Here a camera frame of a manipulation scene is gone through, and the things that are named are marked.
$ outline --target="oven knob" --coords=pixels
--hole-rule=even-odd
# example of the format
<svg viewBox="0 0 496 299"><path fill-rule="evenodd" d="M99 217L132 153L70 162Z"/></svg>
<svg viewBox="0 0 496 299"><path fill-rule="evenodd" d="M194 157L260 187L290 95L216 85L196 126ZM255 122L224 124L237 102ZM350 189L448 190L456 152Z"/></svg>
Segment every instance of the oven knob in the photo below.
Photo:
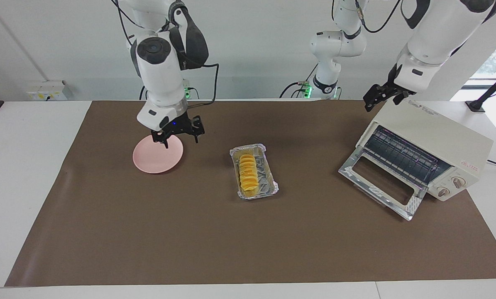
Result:
<svg viewBox="0 0 496 299"><path fill-rule="evenodd" d="M451 191L447 188L440 187L438 188L438 197L444 197L451 194Z"/></svg>
<svg viewBox="0 0 496 299"><path fill-rule="evenodd" d="M464 180L463 178L455 177L452 179L452 183L457 189L462 189L466 186L466 180Z"/></svg>

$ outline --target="white wall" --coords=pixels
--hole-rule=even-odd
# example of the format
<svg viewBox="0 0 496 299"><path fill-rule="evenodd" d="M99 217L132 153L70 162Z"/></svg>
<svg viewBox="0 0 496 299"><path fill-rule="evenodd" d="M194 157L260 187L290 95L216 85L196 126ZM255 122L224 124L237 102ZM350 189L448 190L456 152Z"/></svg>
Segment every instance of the white wall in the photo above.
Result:
<svg viewBox="0 0 496 299"><path fill-rule="evenodd" d="M310 37L318 31L335 30L331 0L185 3L208 42L208 63L221 64L219 98L277 97L288 83L305 79L315 65L308 49ZM369 26L377 28L394 3L371 1L366 12ZM66 80L74 100L138 96L141 82L110 0L0 0L0 19L0 96L4 100L24 100L26 80L43 77ZM127 28L130 33L136 30L132 25ZM366 34L369 47L364 55L340 60L342 98L362 98L371 85L384 83L411 29L396 13L382 32ZM449 100L495 48L496 16L416 99ZM209 98L213 72L201 69L183 74L202 97Z"/></svg>

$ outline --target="white table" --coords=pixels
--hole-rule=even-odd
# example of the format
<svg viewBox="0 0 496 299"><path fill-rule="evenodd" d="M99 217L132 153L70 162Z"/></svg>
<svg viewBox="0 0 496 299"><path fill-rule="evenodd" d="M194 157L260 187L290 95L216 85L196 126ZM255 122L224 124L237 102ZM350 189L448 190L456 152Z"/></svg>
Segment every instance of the white table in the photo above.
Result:
<svg viewBox="0 0 496 299"><path fill-rule="evenodd" d="M496 128L485 114L471 113L463 103L423 104L493 139L490 159L496 161ZM496 279L2 288L89 106L8 102L0 111L0 298L496 298ZM469 192L496 238L496 167L487 165Z"/></svg>

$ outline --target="pink plate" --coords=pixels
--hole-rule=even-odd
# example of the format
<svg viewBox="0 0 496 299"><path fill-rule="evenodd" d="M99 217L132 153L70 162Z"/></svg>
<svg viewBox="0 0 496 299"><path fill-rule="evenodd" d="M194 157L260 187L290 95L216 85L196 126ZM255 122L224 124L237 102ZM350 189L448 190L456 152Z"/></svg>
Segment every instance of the pink plate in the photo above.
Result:
<svg viewBox="0 0 496 299"><path fill-rule="evenodd" d="M160 142L154 142L151 135L141 140L134 149L134 164L147 174L160 174L172 169L183 155L181 140L172 135L169 148Z"/></svg>

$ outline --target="window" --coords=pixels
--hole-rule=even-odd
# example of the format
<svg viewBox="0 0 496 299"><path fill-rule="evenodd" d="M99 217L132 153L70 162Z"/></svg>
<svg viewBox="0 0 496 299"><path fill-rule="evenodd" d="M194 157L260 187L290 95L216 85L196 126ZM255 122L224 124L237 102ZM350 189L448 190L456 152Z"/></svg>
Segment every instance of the window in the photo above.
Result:
<svg viewBox="0 0 496 299"><path fill-rule="evenodd" d="M486 86L491 86L496 81L496 49L484 64L477 70L469 81L464 85L464 88L475 88L480 86L486 89Z"/></svg>

